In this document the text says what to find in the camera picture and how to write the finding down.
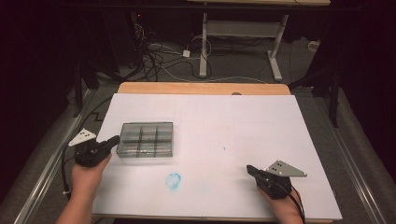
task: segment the forearm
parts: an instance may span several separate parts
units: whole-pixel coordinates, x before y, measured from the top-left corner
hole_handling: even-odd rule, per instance
[[[279,224],[303,224],[303,220],[298,213],[283,214],[278,217]]]
[[[93,197],[73,194],[72,198],[62,211],[57,224],[89,224],[92,220]]]

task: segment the wooden table edge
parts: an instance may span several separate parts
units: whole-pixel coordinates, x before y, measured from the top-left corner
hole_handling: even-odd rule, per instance
[[[290,95],[290,90],[284,84],[123,82],[118,93]]]
[[[230,222],[276,222],[273,218],[242,218],[242,217],[164,217],[164,216],[139,216],[139,215],[107,215],[93,214],[94,217],[109,218],[129,218],[129,219],[150,219],[150,220],[185,220],[185,221],[230,221]],[[333,220],[327,218],[307,218],[305,223],[333,223]]]

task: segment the clear plastic container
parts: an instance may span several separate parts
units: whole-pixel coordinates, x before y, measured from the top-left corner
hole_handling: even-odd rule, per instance
[[[124,123],[117,147],[119,157],[172,157],[173,123]]]

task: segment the electrical outlet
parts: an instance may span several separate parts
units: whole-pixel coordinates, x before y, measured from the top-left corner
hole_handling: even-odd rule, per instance
[[[190,51],[187,49],[183,50],[183,57],[190,58]]]
[[[81,132],[79,132],[75,138],[73,138],[72,141],[69,142],[69,146],[73,147],[75,145],[78,145],[80,143],[86,142],[88,140],[91,140],[96,137],[96,134],[91,133],[90,131],[86,129],[82,129]]]

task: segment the cable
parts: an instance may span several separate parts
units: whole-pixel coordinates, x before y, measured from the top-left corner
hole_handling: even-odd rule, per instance
[[[294,202],[294,204],[297,206],[297,208],[299,208],[298,212],[300,214],[300,217],[301,217],[303,223],[305,223],[305,213],[304,213],[303,201],[301,201],[300,193],[293,186],[291,186],[296,191],[297,196],[300,199],[300,203],[298,203],[297,200],[289,193],[288,190],[283,188],[280,184],[276,183],[275,181],[270,181],[270,182],[277,185],[280,189],[285,191],[286,194],[288,194],[289,198],[291,198],[291,200]]]
[[[167,47],[167,46],[165,46],[165,45],[163,45],[163,44],[159,45],[159,44],[154,44],[154,43],[152,43],[152,44],[148,44],[148,47],[149,47],[150,45],[161,46],[158,50],[160,50],[160,49],[162,49],[162,48],[171,49],[173,53],[178,54],[178,55],[181,55],[181,53],[177,52],[175,49],[169,48],[169,47]]]
[[[143,39],[145,38],[145,30],[143,29],[143,27],[139,24],[135,24],[135,26],[139,27],[139,33],[137,35],[137,39],[139,39],[140,33],[142,33],[142,38],[140,40],[140,44],[137,46],[138,48],[143,44]]]
[[[221,38],[221,37],[218,37],[218,36],[215,36],[215,35],[208,35],[207,38],[208,39],[209,38],[213,38],[213,40],[210,40],[210,42],[212,43],[211,44],[212,55],[214,55],[214,56],[226,56],[226,55],[229,55],[229,54],[231,54],[233,52],[234,49],[243,49],[243,48],[247,48],[247,47],[257,47],[265,39],[263,37],[255,37],[255,38],[249,38],[249,39],[244,39],[244,38],[231,39],[228,36],[225,36],[224,38]],[[228,43],[230,45],[229,46],[230,49],[226,53],[223,53],[223,54],[214,53],[215,48],[227,48],[227,46],[224,46],[224,45],[215,45],[214,44],[215,40],[220,40],[220,41]]]
[[[206,57],[209,56],[210,53],[212,52],[212,45],[210,44],[209,40],[207,40],[207,38],[203,38],[201,35],[198,35],[198,36],[196,36],[195,38],[193,38],[193,39],[190,41],[190,44],[192,44],[192,41],[194,41],[194,40],[196,40],[196,39],[198,39],[198,38],[201,38],[201,39],[205,40],[206,43],[209,45],[209,53],[206,54]]]
[[[260,83],[264,83],[264,84],[268,84],[267,82],[258,80],[256,78],[252,78],[252,77],[224,77],[224,78],[218,78],[218,79],[212,79],[212,80],[206,80],[206,81],[191,81],[191,80],[187,80],[184,78],[180,78],[180,77],[175,77],[174,75],[172,75],[168,70],[166,70],[164,67],[162,67],[161,65],[159,65],[161,67],[161,69],[163,71],[165,71],[170,77],[180,80],[180,81],[184,81],[184,82],[190,82],[190,83],[206,83],[206,82],[217,82],[217,81],[222,81],[222,80],[227,80],[227,79],[234,79],[234,78],[242,78],[242,79],[248,79],[248,80],[254,80]]]
[[[112,96],[109,97],[109,98],[107,98],[107,99],[105,99],[101,104],[99,104],[96,108],[94,108],[94,109],[88,114],[87,117],[85,117],[85,119],[81,122],[81,124],[80,124],[79,127],[78,127],[78,132],[81,131],[82,126],[84,125],[85,121],[87,120],[87,118],[88,118],[91,114],[96,114],[95,120],[97,120],[97,118],[98,118],[98,113],[94,113],[94,111],[95,111],[97,108],[99,108],[99,106],[103,105],[105,102],[111,100],[111,98],[112,98]],[[67,184],[65,165],[66,165],[66,163],[67,163],[68,161],[70,161],[70,159],[73,159],[73,158],[67,159],[67,161],[64,160],[64,159],[65,159],[65,154],[66,154],[66,150],[67,150],[67,149],[68,149],[68,146],[65,146],[65,147],[62,149],[62,155],[61,155],[61,173],[62,173],[62,181],[63,181],[63,184],[64,184],[64,194],[66,195],[67,200],[70,200],[70,197],[71,197],[71,190],[70,190],[69,185]]]

